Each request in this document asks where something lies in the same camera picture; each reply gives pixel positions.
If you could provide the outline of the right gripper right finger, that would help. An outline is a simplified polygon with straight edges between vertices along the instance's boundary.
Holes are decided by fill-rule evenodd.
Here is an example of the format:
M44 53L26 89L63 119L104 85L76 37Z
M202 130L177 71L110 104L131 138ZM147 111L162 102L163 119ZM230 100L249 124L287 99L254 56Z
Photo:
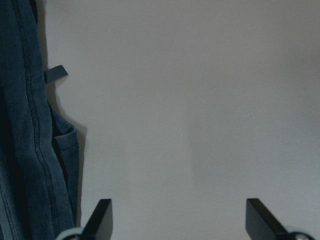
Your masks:
M248 198L245 206L245 230L251 240L313 240L310 234L287 230L258 198Z

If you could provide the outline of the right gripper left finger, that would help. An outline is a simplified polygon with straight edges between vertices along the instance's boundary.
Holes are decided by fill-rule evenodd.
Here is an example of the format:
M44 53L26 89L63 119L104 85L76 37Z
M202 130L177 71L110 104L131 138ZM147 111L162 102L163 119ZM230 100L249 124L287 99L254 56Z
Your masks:
M57 240L110 240L113 233L113 205L111 199L100 199L84 227L61 232Z

